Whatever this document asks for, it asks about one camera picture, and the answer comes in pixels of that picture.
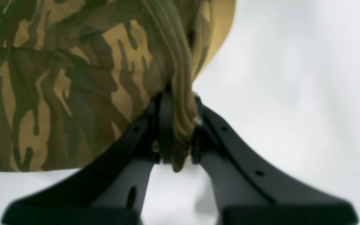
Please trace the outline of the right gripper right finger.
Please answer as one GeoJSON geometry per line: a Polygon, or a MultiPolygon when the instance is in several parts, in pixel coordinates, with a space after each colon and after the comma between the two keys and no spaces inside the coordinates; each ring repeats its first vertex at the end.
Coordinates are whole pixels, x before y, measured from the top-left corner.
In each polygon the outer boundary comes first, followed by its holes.
{"type": "Polygon", "coordinates": [[[192,162],[211,179],[218,225],[357,225],[353,205],[271,165],[195,98],[192,162]]]}

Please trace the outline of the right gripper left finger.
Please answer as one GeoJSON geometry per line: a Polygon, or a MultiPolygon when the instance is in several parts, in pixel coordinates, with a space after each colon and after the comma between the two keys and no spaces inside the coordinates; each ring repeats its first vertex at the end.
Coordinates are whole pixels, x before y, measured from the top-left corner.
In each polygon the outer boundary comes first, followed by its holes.
{"type": "Polygon", "coordinates": [[[13,201],[3,225],[138,225],[155,164],[172,162],[173,95],[159,94],[103,155],[86,168],[13,201]]]}

